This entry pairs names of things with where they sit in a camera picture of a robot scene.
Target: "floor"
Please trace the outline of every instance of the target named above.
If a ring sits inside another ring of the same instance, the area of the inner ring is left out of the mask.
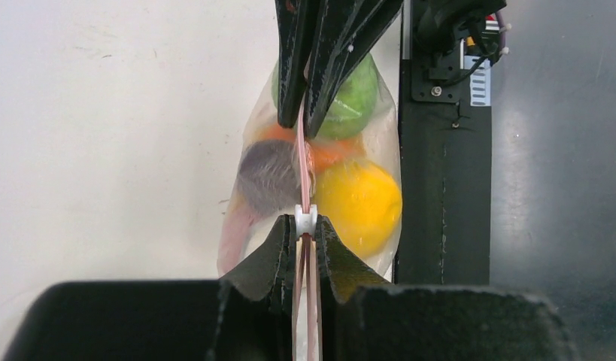
[[[258,1],[0,0],[0,355],[58,281],[215,277],[277,51]],[[547,294],[587,359],[616,359],[616,1],[505,15],[492,283]],[[396,94],[398,26],[373,53]]]

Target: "black robotic claw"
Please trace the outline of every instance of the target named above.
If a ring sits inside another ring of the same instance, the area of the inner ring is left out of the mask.
[[[323,360],[577,359],[541,299],[388,283],[319,216]],[[292,359],[292,216],[211,281],[60,284],[38,298],[5,359]]]
[[[304,101],[305,137],[314,138],[338,89],[396,19],[402,0],[275,1],[278,122],[294,127]]]

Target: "plastic bag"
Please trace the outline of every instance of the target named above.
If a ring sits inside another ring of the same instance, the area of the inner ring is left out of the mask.
[[[223,220],[217,270],[224,275],[301,202],[296,133],[277,124],[272,72],[244,131],[237,179]],[[312,203],[347,248],[378,274],[394,257],[402,194],[396,106],[368,55],[342,84],[317,137],[308,142]]]

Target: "white connector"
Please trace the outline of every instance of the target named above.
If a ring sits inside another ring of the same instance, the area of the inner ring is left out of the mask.
[[[310,206],[310,213],[303,213],[301,205],[294,207],[294,220],[296,222],[296,235],[301,237],[305,233],[314,237],[317,230],[317,205]]]

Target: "white tabletop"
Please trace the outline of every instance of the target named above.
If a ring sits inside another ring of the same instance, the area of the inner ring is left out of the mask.
[[[373,50],[395,98],[399,33]],[[272,0],[0,1],[0,356],[51,284],[216,277],[277,51]]]

